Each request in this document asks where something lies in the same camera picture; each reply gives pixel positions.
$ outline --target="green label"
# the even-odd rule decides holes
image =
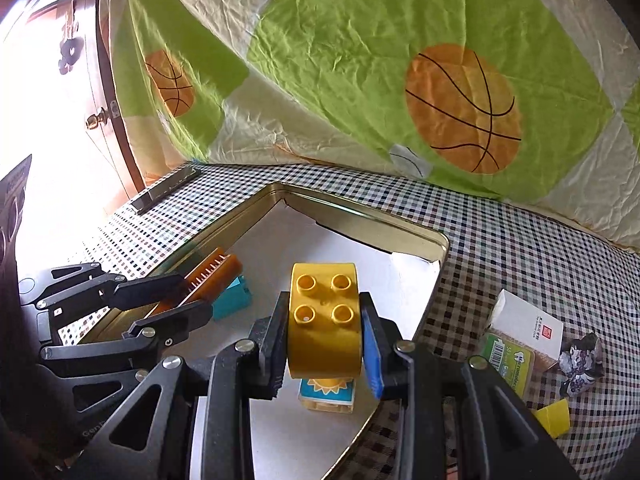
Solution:
[[[533,365],[531,351],[489,333],[486,335],[486,343],[481,354],[498,370],[513,391],[522,397],[527,386],[529,369]]]

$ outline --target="smartphone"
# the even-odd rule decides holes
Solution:
[[[180,186],[193,180],[201,173],[198,168],[190,168],[189,166],[181,168],[162,182],[147,189],[142,195],[131,202],[131,205],[139,215],[142,215],[156,204],[162,202],[162,200]]]

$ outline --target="orange brush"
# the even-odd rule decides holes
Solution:
[[[242,263],[235,254],[225,254],[221,248],[216,248],[185,278],[188,285],[187,297],[178,303],[167,299],[158,303],[151,311],[151,315],[160,314],[174,306],[180,306],[191,301],[206,300],[213,303],[216,298],[242,272]]]

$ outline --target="barcode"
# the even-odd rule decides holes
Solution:
[[[491,348],[491,357],[489,362],[491,366],[500,371],[500,364],[502,363],[502,356],[504,355],[504,343],[497,339],[494,341],[494,346]]]

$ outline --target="white box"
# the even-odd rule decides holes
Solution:
[[[546,370],[558,362],[563,328],[555,317],[503,289],[486,330],[530,348],[536,354],[534,368]]]

